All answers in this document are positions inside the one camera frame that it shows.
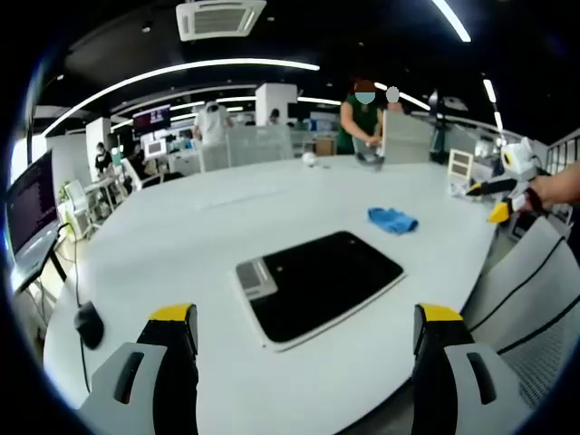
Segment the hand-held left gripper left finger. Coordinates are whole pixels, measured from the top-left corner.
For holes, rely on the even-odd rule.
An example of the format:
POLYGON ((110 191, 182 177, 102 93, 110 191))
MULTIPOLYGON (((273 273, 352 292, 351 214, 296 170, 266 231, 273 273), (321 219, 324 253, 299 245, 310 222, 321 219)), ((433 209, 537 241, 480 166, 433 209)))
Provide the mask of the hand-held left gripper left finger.
POLYGON ((77 411, 93 434, 197 434, 198 313, 160 308, 94 372, 77 411))

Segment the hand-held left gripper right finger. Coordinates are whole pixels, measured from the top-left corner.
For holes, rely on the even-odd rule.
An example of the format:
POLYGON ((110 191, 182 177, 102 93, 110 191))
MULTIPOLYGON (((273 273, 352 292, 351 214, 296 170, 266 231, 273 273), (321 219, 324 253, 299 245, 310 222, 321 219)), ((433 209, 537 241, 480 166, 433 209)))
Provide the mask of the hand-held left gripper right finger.
POLYGON ((415 306, 413 354, 412 434, 513 434, 531 414, 516 373, 453 310, 415 306))

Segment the person's right hand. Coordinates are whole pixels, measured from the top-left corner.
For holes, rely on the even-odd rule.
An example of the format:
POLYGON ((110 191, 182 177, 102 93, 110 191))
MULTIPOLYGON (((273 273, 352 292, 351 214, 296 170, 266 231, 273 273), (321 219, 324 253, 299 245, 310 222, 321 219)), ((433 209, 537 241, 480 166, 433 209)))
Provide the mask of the person's right hand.
POLYGON ((556 203, 553 181, 553 177, 548 176, 538 176, 529 181, 525 191, 525 210, 536 212, 549 210, 556 203))

